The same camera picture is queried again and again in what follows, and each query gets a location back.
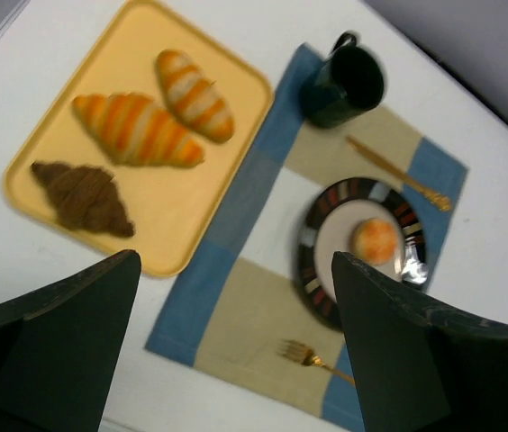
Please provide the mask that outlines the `small round bread bun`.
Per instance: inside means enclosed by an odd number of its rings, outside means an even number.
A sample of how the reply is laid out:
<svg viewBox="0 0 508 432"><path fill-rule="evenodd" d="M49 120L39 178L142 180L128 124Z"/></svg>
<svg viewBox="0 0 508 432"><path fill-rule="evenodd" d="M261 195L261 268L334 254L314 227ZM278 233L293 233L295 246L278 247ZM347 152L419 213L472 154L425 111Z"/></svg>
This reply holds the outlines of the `small round bread bun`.
<svg viewBox="0 0 508 432"><path fill-rule="evenodd" d="M350 251L372 266L390 261L397 247L398 236L393 225L379 218L363 220L350 237Z"/></svg>

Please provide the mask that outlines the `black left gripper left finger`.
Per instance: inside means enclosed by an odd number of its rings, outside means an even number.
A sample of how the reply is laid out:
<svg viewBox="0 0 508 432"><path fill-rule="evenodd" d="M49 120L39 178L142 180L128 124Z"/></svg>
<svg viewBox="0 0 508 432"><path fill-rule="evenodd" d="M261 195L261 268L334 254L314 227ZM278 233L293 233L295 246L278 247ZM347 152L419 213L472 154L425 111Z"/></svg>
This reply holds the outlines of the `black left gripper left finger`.
<svg viewBox="0 0 508 432"><path fill-rule="evenodd" d="M123 250L0 304L0 431L96 431L141 277Z"/></svg>

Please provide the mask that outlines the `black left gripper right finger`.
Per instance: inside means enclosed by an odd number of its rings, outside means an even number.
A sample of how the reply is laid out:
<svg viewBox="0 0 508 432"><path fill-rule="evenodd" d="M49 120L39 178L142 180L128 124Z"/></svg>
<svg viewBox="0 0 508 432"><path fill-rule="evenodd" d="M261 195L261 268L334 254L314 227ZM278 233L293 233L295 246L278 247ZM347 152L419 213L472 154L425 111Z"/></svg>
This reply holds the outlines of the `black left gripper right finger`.
<svg viewBox="0 0 508 432"><path fill-rule="evenodd" d="M368 431L508 431L508 324L337 252L331 272Z"/></svg>

